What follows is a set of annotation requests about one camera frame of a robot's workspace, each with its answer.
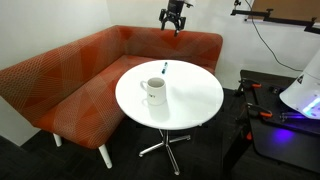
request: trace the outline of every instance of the robotic arm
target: robotic arm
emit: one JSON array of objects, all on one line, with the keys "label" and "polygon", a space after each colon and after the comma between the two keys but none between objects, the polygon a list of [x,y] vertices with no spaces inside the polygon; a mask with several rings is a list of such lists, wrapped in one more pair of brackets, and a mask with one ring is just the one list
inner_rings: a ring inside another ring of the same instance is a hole
[{"label": "robotic arm", "polygon": [[167,10],[161,9],[159,17],[161,30],[164,30],[167,21],[172,22],[176,28],[174,36],[177,36],[179,31],[184,29],[186,17],[181,17],[181,11],[184,4],[190,8],[195,5],[195,0],[169,0]]}]

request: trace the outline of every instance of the white wall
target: white wall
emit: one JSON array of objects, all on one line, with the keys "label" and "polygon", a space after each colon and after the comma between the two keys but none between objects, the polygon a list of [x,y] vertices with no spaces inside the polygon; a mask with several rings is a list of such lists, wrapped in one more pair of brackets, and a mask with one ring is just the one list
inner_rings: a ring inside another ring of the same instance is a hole
[{"label": "white wall", "polygon": [[[230,16],[233,0],[198,0],[196,7],[183,9],[187,17],[185,30],[219,33],[224,44],[216,76],[225,88],[236,89],[241,69],[296,77],[294,72],[276,63],[271,52],[259,39],[245,16]],[[160,28],[160,10],[168,0],[107,0],[112,24]],[[238,8],[247,10],[245,1]],[[294,68],[303,69],[320,47],[320,35],[303,31],[303,27],[256,23],[278,59]],[[166,27],[173,28],[168,22]]]},{"label": "white wall", "polygon": [[[107,9],[106,0],[1,0],[0,70],[109,27]],[[38,131],[1,97],[0,114],[0,135],[17,145]]]}]

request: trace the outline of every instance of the corner sofa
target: corner sofa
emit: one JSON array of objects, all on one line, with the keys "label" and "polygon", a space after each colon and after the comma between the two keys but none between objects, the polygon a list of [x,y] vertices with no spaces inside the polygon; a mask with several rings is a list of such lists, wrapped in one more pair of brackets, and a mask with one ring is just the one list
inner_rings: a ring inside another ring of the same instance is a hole
[{"label": "corner sofa", "polygon": [[199,65],[214,74],[222,48],[215,33],[112,26],[0,71],[0,95],[34,127],[87,148],[99,148],[112,167],[106,141],[124,113],[115,99],[128,69],[157,59]]}]

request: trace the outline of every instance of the chrome table base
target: chrome table base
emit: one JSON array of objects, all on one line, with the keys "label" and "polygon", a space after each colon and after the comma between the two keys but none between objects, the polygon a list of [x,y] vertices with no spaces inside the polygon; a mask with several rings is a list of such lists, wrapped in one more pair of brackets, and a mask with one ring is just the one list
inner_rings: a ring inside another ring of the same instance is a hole
[{"label": "chrome table base", "polygon": [[169,146],[169,143],[174,143],[174,142],[181,141],[181,140],[190,140],[191,137],[190,137],[190,135],[186,135],[186,136],[182,136],[182,137],[178,137],[178,138],[169,140],[169,131],[168,130],[164,130],[164,134],[162,134],[161,130],[159,130],[159,131],[160,131],[160,134],[161,134],[161,136],[163,138],[163,141],[161,143],[159,143],[159,144],[156,144],[154,146],[149,147],[148,149],[145,149],[145,150],[141,151],[139,153],[139,156],[142,157],[144,154],[146,154],[146,153],[148,153],[150,151],[158,149],[158,148],[160,148],[162,146],[166,146],[166,149],[168,151],[171,163],[172,163],[173,168],[174,168],[174,173],[176,175],[179,175],[180,174],[180,170],[179,170],[178,164],[177,164],[177,162],[176,162],[176,160],[175,160],[175,158],[174,158],[174,156],[172,154],[172,151],[171,151],[171,148]]}]

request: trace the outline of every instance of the dark floor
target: dark floor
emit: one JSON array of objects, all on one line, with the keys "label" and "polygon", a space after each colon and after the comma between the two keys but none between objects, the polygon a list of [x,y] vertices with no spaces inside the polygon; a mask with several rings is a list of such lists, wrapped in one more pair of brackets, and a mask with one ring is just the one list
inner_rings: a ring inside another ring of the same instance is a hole
[{"label": "dark floor", "polygon": [[[52,134],[40,131],[21,148],[0,136],[0,179],[221,179],[222,156],[230,145],[243,98],[225,90],[221,111],[201,127],[173,131],[191,135],[190,141],[171,144],[181,174],[174,171],[165,148],[144,157],[139,152],[159,143],[159,131],[125,118],[107,142],[112,169],[107,169],[98,150],[64,141],[55,146]],[[230,172],[234,180],[320,179],[320,175],[257,155],[250,147]]]}]

